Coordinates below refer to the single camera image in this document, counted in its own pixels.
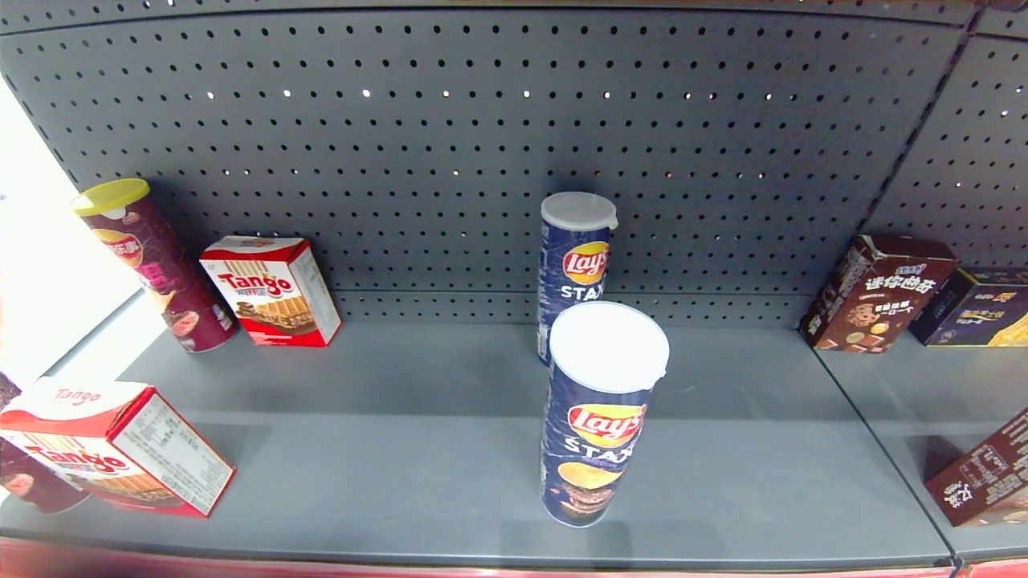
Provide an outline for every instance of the white plastic lid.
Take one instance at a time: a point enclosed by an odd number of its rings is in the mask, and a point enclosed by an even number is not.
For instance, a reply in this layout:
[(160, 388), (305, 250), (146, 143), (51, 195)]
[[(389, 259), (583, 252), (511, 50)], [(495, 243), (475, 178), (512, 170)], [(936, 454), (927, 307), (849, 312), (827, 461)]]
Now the white plastic lid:
[(604, 393), (653, 389), (667, 371), (670, 347), (657, 323), (621, 303), (567, 308), (550, 331), (553, 362), (568, 377)]
[(568, 190), (543, 201), (543, 219), (566, 230), (597, 230), (618, 226), (617, 209), (610, 201), (580, 190)]

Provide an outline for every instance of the red and white box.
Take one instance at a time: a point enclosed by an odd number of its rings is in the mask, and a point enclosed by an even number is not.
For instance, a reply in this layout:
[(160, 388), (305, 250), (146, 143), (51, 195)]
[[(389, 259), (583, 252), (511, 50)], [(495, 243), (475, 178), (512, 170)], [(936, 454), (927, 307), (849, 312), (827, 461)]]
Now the red and white box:
[(324, 348), (342, 325), (305, 239), (232, 234), (200, 263), (258, 346)]
[(115, 506), (208, 517), (235, 468), (147, 384), (43, 377), (0, 435)]

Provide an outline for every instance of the pegboard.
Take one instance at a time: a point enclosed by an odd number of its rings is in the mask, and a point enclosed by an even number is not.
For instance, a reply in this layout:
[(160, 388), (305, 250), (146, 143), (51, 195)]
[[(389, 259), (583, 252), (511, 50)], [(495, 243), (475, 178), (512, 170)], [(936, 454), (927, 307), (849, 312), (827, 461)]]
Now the pegboard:
[[(535, 323), (536, 296), (516, 292), (334, 292), (348, 321)], [(645, 311), (661, 325), (785, 327), (807, 310), (805, 295), (609, 294), (608, 300)]]
[(1028, 265), (1028, 44), (972, 38), (868, 223)]
[(1013, 38), (1028, 38), (1028, 10), (1004, 12), (990, 8), (978, 21), (976, 32)]
[(539, 204), (581, 189), (618, 207), (612, 297), (779, 296), (823, 281), (959, 36), (758, 12), (283, 11), (17, 34), (0, 58), (77, 186), (149, 179), (193, 251), (298, 234), (333, 290), (530, 293)]
[[(453, 7), (447, 0), (351, 0), (348, 8), (360, 7)], [(461, 6), (497, 6), (490, 0), (464, 0)], [(542, 0), (519, 0), (518, 7), (553, 5)], [(652, 7), (646, 1), (617, 0), (589, 2), (588, 0), (560, 2), (562, 7)], [(661, 8), (687, 8), (693, 10), (774, 10), (783, 12), (838, 14), (865, 17), (894, 19), (962, 25), (974, 10), (974, 4), (962, 0), (900, 0), (882, 1), (811, 1), (811, 0), (750, 0), (740, 1), (665, 1)], [(4, 0), (0, 8), (0, 35), (19, 32), (48, 30), (133, 21), (140, 19), (177, 17), (203, 14), (225, 14), (253, 10), (323, 10), (338, 8), (337, 0), (112, 0), (44, 1)]]

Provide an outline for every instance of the brown snack box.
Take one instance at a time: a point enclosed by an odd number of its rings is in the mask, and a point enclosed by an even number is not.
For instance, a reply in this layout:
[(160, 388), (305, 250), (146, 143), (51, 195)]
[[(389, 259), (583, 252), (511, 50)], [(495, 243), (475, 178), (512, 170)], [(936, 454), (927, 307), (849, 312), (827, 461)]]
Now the brown snack box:
[(859, 234), (800, 320), (800, 332), (820, 350), (883, 353), (956, 264), (938, 241)]
[(1028, 409), (925, 486), (953, 526), (1028, 522)]

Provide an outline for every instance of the shelf surface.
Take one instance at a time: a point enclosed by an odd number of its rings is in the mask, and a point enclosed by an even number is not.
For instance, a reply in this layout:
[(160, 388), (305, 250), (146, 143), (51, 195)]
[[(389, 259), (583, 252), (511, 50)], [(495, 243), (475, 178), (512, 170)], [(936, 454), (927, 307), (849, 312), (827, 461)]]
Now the shelf surface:
[(793, 331), (668, 330), (671, 362), (608, 516), (539, 498), (545, 368), (528, 325), (350, 324), (327, 350), (160, 335), (122, 374), (158, 387), (240, 468), (210, 520), (43, 516), (6, 536), (221, 557), (492, 567), (929, 566), (949, 550)]
[(1028, 526), (953, 528), (924, 487), (1028, 406), (1028, 350), (925, 348), (904, 334), (885, 355), (819, 355), (958, 555), (1028, 554)]

